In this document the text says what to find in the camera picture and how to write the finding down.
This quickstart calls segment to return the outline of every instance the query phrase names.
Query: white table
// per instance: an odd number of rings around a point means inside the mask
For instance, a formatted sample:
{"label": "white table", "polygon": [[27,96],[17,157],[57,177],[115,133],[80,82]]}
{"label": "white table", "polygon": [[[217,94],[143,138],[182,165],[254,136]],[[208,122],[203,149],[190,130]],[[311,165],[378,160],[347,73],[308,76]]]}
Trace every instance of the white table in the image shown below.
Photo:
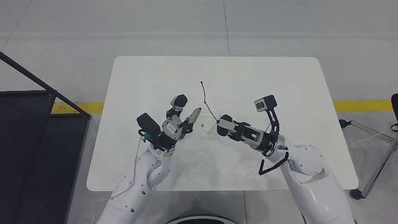
{"label": "white table", "polygon": [[257,113],[253,101],[275,95],[280,133],[295,144],[317,146],[344,189],[358,186],[317,59],[118,57],[88,174],[88,189],[112,191],[128,170],[134,170],[139,140],[136,118],[146,112],[162,124],[170,100],[179,94],[188,98],[182,118],[197,107],[203,111],[194,132],[177,143],[170,174],[156,190],[288,189],[280,170],[258,175],[259,152],[218,136],[215,129],[210,131],[215,121],[203,104],[201,81],[216,117],[229,114],[257,129],[265,130],[269,120],[265,113]]}

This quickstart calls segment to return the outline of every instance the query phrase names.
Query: metal pole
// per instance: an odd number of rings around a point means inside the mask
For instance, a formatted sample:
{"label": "metal pole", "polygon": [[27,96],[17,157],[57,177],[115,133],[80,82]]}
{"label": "metal pole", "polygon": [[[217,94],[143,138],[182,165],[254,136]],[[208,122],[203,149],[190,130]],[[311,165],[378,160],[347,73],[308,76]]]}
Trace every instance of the metal pole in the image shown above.
{"label": "metal pole", "polygon": [[57,90],[53,89],[51,86],[49,86],[48,84],[43,82],[41,79],[37,78],[33,73],[30,73],[30,71],[28,71],[23,66],[19,65],[13,59],[9,58],[3,52],[0,52],[0,59],[3,60],[8,65],[10,65],[11,67],[15,68],[21,74],[25,75],[27,78],[29,78],[32,81],[36,82],[36,84],[40,85],[42,88],[44,88],[47,91],[55,94],[56,97],[60,98],[63,102],[65,102],[66,104],[70,105],[72,108],[74,108],[79,113],[81,113],[84,117],[87,117],[88,119],[91,119],[91,115],[88,114],[85,110],[81,109],[76,104],[74,104],[72,101],[68,100],[68,98],[66,98],[65,96],[61,95]]}
{"label": "metal pole", "polygon": [[367,184],[365,185],[365,188],[362,190],[362,196],[367,197],[369,195],[369,192],[372,190],[374,184],[376,183],[377,179],[379,178],[380,174],[383,172],[384,168],[386,168],[386,165],[388,162],[391,160],[393,155],[398,149],[398,135],[392,142],[392,144],[389,147],[388,153],[384,160],[379,164],[377,167],[376,171],[373,173]]}
{"label": "metal pole", "polygon": [[378,132],[376,130],[373,130],[372,128],[364,126],[363,124],[359,124],[356,121],[351,120],[350,123],[351,123],[352,126],[355,126],[356,128],[361,129],[362,131],[367,132],[367,133],[375,136],[375,138],[378,138],[378,139],[381,139],[381,140],[383,140],[385,142],[388,142],[389,144],[391,144],[394,141],[394,138],[392,138],[390,136],[387,136],[387,135],[385,135],[383,133],[380,133],[380,132]]}

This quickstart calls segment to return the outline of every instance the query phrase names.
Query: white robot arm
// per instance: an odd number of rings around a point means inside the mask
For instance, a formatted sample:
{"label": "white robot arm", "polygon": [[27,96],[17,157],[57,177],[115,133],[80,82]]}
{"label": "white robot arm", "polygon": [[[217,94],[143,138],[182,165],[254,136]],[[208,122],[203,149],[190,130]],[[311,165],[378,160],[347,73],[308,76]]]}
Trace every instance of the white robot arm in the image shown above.
{"label": "white robot arm", "polygon": [[149,141],[147,150],[136,158],[134,171],[120,181],[111,194],[98,224],[132,224],[145,207],[153,187],[169,174],[169,163],[177,141],[193,131],[193,124],[201,108],[181,122],[180,114],[187,104],[185,95],[178,95],[171,101],[172,108],[166,112],[166,120],[160,126],[147,114],[137,118],[138,131],[142,141]]}
{"label": "white robot arm", "polygon": [[[295,146],[285,136],[279,135],[279,122],[274,111],[277,103],[273,95],[261,98],[254,104],[258,112],[266,111],[268,114],[270,133],[224,115],[217,121],[218,134],[250,145],[275,164],[263,170],[262,160],[260,175],[280,167],[306,223],[354,224],[348,199],[334,173],[326,165],[322,153],[315,146]],[[311,178],[300,182],[294,172]]]}
{"label": "white robot arm", "polygon": [[[141,140],[149,141],[150,146],[137,158],[134,172],[126,175],[111,194],[99,224],[134,223],[147,203],[152,187],[161,183],[169,173],[169,162],[176,142],[192,132],[193,124],[200,114],[201,108],[198,108],[181,122],[180,113],[186,103],[187,99],[183,95],[172,100],[172,108],[162,124],[163,131],[148,114],[137,118],[142,128],[139,131]],[[254,104],[258,112],[265,111],[268,114],[271,121],[269,133],[245,122],[233,121],[228,115],[217,121],[217,133],[248,144],[275,164],[263,170],[263,160],[259,175],[280,167],[305,223],[354,224],[348,199],[334,173],[326,165],[322,153],[315,146],[293,145],[285,136],[279,135],[279,122],[274,111],[277,104],[273,95],[261,98]],[[300,182],[294,173],[310,176],[311,179]]]}

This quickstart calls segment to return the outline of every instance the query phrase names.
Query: yellow floor line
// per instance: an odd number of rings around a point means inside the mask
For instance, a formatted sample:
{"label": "yellow floor line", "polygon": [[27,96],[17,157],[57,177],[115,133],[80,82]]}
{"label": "yellow floor line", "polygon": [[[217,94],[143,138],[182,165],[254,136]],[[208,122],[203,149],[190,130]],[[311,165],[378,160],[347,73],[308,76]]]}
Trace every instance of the yellow floor line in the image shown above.
{"label": "yellow floor line", "polygon": [[[103,102],[78,102],[80,108],[89,114],[101,114]],[[336,111],[392,111],[391,100],[333,100]],[[77,113],[64,102],[56,102],[52,108],[53,114]]]}

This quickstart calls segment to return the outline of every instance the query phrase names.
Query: concrete floor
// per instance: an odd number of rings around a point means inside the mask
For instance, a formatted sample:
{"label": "concrete floor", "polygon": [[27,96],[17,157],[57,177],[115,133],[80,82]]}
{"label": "concrete floor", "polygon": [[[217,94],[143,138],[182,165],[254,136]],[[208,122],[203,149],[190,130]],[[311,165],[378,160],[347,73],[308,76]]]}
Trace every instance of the concrete floor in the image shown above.
{"label": "concrete floor", "polygon": [[[104,101],[120,55],[310,56],[319,59],[332,98],[388,99],[398,91],[396,19],[397,0],[0,0],[0,49],[73,101]],[[0,78],[0,90],[38,89],[5,65]],[[392,112],[339,116],[393,136]],[[90,124],[68,223],[96,220],[104,202],[95,199],[109,196],[85,185],[100,119]],[[363,185],[387,145],[377,139],[352,145],[367,136],[344,132]],[[369,198],[351,201],[358,223],[396,223],[397,170],[395,157]],[[152,197],[138,223],[190,213],[300,223],[289,191]]]}

